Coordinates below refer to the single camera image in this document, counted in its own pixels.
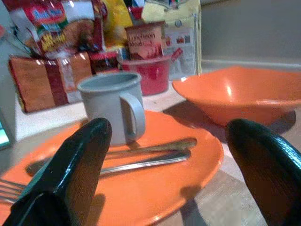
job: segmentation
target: table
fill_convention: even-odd
[[[174,117],[181,117],[195,127],[204,128],[219,138],[224,148],[221,169],[198,195],[171,216],[158,222],[158,226],[264,226],[266,222],[247,189],[238,165],[235,163],[225,140],[224,128],[210,121],[197,107],[178,95],[171,84],[165,93],[144,97],[144,108],[163,111]],[[198,120],[192,121],[192,115]],[[70,125],[51,129],[14,144],[0,151],[0,174],[16,164],[35,146]],[[301,150],[301,108],[288,113],[270,128],[281,134],[298,150]]]

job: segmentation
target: red container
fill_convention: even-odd
[[[141,89],[144,96],[162,93],[168,89],[171,56],[161,56],[149,60],[119,60],[125,71],[141,75]]]

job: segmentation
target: orange plate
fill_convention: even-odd
[[[25,166],[53,155],[61,143],[80,127],[65,129],[37,147],[2,178],[28,183],[31,177]],[[163,113],[146,112],[145,134],[131,148],[195,137],[198,144],[191,149],[187,161],[148,169],[138,169],[102,177],[96,189],[87,225],[149,225],[171,214],[194,197],[219,169],[223,159],[220,141],[204,129],[192,129]],[[114,147],[110,151],[128,147]],[[103,167],[137,161],[160,154],[106,159]],[[0,204],[0,223],[9,215],[10,205]]]
[[[235,118],[269,125],[301,105],[301,74],[239,66],[173,82],[174,89],[225,126]]]

